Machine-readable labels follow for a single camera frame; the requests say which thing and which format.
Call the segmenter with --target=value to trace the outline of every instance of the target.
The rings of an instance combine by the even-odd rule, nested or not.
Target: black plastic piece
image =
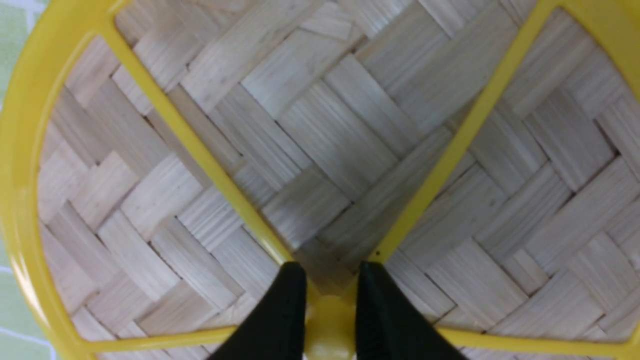
[[[466,360],[411,305],[379,263],[360,265],[356,352],[358,360]]]
[[[307,276],[285,263],[271,287],[209,360],[300,360],[305,342]]]

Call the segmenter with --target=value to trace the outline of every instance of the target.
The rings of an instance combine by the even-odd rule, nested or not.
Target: yellow frame rim
[[[38,324],[65,359],[95,359],[97,352],[185,347],[224,341],[235,327],[173,336],[117,341],[86,341],[78,335],[49,274],[38,230],[38,160],[49,115],[58,93],[84,47],[102,36],[167,121],[178,139],[205,170],[256,235],[267,253],[282,264],[292,256],[252,207],[233,180],[207,151],[116,29],[113,17],[128,0],[54,0],[20,56],[0,115],[1,225],[14,275]],[[640,4],[634,0],[541,0],[436,167],[370,256],[386,261],[435,198],[449,174],[502,95],[551,12],[562,7],[607,51],[636,99],[640,99]],[[355,303],[355,285],[345,293]],[[319,298],[310,286],[309,301]],[[622,344],[510,338],[439,329],[457,346],[510,352],[640,358],[640,327]]]

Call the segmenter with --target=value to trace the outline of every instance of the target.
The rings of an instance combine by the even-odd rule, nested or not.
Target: woven basket
[[[138,0],[116,24],[321,293],[338,294],[534,4]],[[40,162],[45,255],[87,340],[238,324],[278,270],[101,38],[66,80]],[[622,342],[640,318],[639,179],[640,105],[557,10],[387,269],[438,325]]]

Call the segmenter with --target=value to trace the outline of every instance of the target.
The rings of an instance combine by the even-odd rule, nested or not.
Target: woven bamboo mat
[[[339,293],[533,4],[138,0],[116,23],[321,291]],[[557,11],[387,268],[438,324],[623,341],[640,318],[639,178],[640,105]],[[99,38],[53,111],[38,193],[52,275],[89,340],[237,324],[278,270]]]

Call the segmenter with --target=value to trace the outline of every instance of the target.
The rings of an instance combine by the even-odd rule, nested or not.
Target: white stripe
[[[31,0],[0,0],[0,4],[13,6],[14,8],[25,9],[36,13],[44,11],[46,6],[44,4],[36,3]]]
[[[31,10],[27,10],[27,31],[31,33],[33,27],[36,26],[36,16]]]
[[[53,348],[51,344],[49,344],[49,360],[56,360],[58,357],[56,356],[56,350]]]
[[[38,338],[34,338],[33,336],[29,336],[29,335],[24,335],[24,334],[19,334],[18,332],[14,332],[11,331],[9,329],[5,329],[3,327],[0,327],[0,334],[5,334],[5,335],[9,335],[13,338],[16,339],[20,339],[20,340],[24,340],[24,341],[30,341],[32,343],[36,343],[38,345],[43,345],[46,347],[50,347],[51,344],[49,344],[48,342],[44,341],[44,340],[40,340]]]

